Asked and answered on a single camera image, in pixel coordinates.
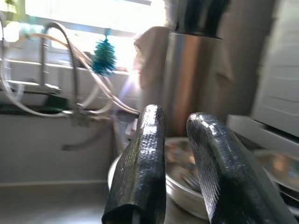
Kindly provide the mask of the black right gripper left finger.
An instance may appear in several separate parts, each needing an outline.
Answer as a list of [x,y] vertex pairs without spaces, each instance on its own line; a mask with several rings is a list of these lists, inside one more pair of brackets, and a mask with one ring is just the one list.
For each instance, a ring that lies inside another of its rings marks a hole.
[[144,108],[114,171],[104,224],[162,224],[166,210],[164,111]]

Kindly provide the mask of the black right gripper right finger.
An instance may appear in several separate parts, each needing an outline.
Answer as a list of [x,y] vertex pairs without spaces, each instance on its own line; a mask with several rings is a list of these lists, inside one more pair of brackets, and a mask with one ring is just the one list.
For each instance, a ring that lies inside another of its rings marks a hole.
[[199,185],[212,224],[295,224],[263,167],[234,132],[214,116],[186,122]]

